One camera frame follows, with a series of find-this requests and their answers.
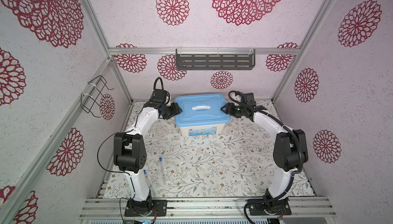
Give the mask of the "blue plastic bin lid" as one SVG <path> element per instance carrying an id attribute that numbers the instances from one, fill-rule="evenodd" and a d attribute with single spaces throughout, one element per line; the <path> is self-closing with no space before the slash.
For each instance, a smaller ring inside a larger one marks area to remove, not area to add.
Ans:
<path id="1" fill-rule="evenodd" d="M 182 112 L 175 116 L 179 127 L 216 125 L 230 122 L 230 116 L 221 108 L 226 105 L 221 94 L 179 96 L 175 99 Z"/>

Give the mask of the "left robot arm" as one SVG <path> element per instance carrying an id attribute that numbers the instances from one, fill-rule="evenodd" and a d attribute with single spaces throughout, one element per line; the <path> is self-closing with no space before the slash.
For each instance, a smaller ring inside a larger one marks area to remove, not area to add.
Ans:
<path id="1" fill-rule="evenodd" d="M 152 216 L 152 222 L 163 216 L 159 205 L 155 205 L 151 190 L 146 182 L 143 168 L 147 161 L 144 136 L 159 119 L 168 120 L 182 112 L 177 103 L 170 103 L 170 93 L 164 89 L 162 78 L 154 81 L 154 88 L 149 100 L 137 114 L 135 122 L 124 132 L 117 132 L 104 140 L 113 138 L 113 163 L 118 173 L 126 176 L 131 196 L 121 197 L 119 206 L 125 200 L 125 210 L 120 212 L 121 218 Z"/>

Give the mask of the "blue-capped test tube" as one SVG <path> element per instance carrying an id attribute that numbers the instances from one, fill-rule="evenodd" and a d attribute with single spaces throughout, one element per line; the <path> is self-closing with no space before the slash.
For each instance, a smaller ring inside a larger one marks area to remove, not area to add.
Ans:
<path id="1" fill-rule="evenodd" d="M 151 191 L 152 197 L 156 197 L 156 184 L 155 184 L 155 174 L 154 172 L 144 170 L 144 177 L 146 180 L 146 183 Z"/>
<path id="2" fill-rule="evenodd" d="M 167 175 L 166 175 L 166 167 L 165 167 L 165 161 L 162 157 L 159 158 L 160 161 L 160 170 L 161 170 L 161 175 L 162 175 L 162 182 L 163 186 L 167 184 Z"/>

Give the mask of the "white plastic storage bin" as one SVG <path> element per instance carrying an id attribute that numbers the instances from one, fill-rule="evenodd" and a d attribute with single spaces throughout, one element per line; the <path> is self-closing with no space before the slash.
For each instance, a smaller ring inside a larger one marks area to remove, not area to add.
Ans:
<path id="1" fill-rule="evenodd" d="M 178 126 L 183 137 L 218 135 L 223 132 L 226 123 L 212 125 Z"/>

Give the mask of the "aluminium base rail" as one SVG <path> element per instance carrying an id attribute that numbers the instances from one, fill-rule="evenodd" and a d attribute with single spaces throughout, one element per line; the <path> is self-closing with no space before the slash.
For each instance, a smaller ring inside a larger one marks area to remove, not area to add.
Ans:
<path id="1" fill-rule="evenodd" d="M 214 198 L 155 198 L 155 207 L 149 215 L 137 214 L 123 199 L 87 199 L 79 220 L 106 219 L 240 219 L 258 218 L 335 218 L 337 215 L 327 197 L 303 196 L 290 197 L 280 210 L 268 213 L 252 204 L 246 211 L 246 197 Z"/>

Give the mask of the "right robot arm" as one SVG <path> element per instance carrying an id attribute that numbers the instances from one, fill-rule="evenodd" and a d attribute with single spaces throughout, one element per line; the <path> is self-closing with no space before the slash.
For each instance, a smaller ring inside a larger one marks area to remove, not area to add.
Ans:
<path id="1" fill-rule="evenodd" d="M 270 114 L 262 105 L 257 105 L 253 93 L 230 91 L 231 100 L 221 107 L 221 111 L 235 118 L 246 117 L 261 126 L 272 137 L 275 137 L 273 160 L 277 166 L 273 182 L 265 195 L 248 201 L 244 207 L 244 215 L 249 223 L 254 223 L 247 213 L 253 206 L 261 208 L 266 214 L 273 215 L 279 211 L 280 218 L 287 213 L 285 205 L 288 193 L 292 187 L 294 177 L 302 173 L 304 163 L 308 161 L 307 139 L 304 131 L 292 129 Z"/>

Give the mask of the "dark grey wall shelf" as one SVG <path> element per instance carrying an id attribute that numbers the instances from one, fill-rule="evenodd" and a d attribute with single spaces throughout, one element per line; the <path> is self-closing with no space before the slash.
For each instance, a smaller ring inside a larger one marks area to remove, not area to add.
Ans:
<path id="1" fill-rule="evenodd" d="M 254 50 L 248 53 L 186 53 L 176 49 L 176 68 L 181 71 L 249 71 L 255 67 Z"/>

